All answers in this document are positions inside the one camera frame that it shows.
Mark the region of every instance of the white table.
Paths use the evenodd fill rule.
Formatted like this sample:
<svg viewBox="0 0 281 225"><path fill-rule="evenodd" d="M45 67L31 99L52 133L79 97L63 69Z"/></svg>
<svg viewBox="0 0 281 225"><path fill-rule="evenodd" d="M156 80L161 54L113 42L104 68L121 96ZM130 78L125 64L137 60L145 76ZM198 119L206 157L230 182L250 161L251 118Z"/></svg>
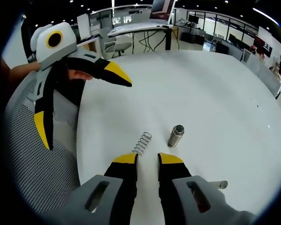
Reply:
<svg viewBox="0 0 281 225"><path fill-rule="evenodd" d="M131 88L86 82L78 128L81 184L131 152L143 132L152 141L139 159L131 224L164 224L157 153L177 155L192 175L227 180L237 210L260 213L281 186L281 110L268 88L232 56L214 52L150 52L114 59ZM167 147L171 129L185 134Z"/></svg>

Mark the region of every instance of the ceiling light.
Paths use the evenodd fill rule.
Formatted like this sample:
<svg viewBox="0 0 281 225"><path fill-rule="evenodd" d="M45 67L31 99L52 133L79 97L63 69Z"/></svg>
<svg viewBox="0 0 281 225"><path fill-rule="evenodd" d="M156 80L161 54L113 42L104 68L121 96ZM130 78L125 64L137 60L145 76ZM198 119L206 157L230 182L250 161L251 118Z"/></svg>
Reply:
<svg viewBox="0 0 281 225"><path fill-rule="evenodd" d="M267 19L270 19L271 21L273 21L275 24L277 24L277 25L279 26L278 22L275 21L273 18L271 18L269 15L265 14L264 12L261 12L260 10L258 10L258 9L256 9L256 8L253 8L253 10L254 10L255 12L258 12L258 13L264 15Z"/></svg>

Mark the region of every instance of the standing desk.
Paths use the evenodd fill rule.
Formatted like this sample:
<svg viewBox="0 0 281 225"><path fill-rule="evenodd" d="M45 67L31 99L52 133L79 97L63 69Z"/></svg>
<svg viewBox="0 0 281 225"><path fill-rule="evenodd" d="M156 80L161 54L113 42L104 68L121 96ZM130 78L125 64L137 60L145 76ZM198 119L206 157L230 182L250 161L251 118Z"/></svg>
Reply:
<svg viewBox="0 0 281 225"><path fill-rule="evenodd" d="M123 34L139 33L145 31L164 31L165 33L165 50L170 50L171 34L173 25L158 24L155 22L140 22L114 28L108 34L108 37L116 37Z"/></svg>

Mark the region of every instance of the mesh chair back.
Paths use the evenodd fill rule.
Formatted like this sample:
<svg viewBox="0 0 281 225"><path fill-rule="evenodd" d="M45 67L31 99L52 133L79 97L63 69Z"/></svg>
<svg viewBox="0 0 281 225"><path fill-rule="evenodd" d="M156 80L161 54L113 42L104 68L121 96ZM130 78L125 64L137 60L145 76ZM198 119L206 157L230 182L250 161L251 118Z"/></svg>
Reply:
<svg viewBox="0 0 281 225"><path fill-rule="evenodd" d="M76 161L78 108L54 92L53 150L43 145L34 125L34 87L31 72L18 86L5 109L5 143L18 189L36 212L57 210L80 186Z"/></svg>

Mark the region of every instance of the metal spring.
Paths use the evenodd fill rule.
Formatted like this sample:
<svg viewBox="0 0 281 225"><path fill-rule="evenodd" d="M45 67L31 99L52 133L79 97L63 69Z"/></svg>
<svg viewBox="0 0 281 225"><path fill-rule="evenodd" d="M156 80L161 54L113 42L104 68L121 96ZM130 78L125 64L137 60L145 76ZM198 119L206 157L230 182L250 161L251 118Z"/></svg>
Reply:
<svg viewBox="0 0 281 225"><path fill-rule="evenodd" d="M136 146L132 150L132 153L139 154L140 156L144 154L145 149L149 145L149 142L151 141L152 135L148 132L144 132L141 136L140 140L137 142Z"/></svg>
<svg viewBox="0 0 281 225"><path fill-rule="evenodd" d="M168 140L168 146L170 148L174 148L182 138L183 134L184 134L184 127L182 125L175 126L172 130L172 133L170 134L170 138Z"/></svg>

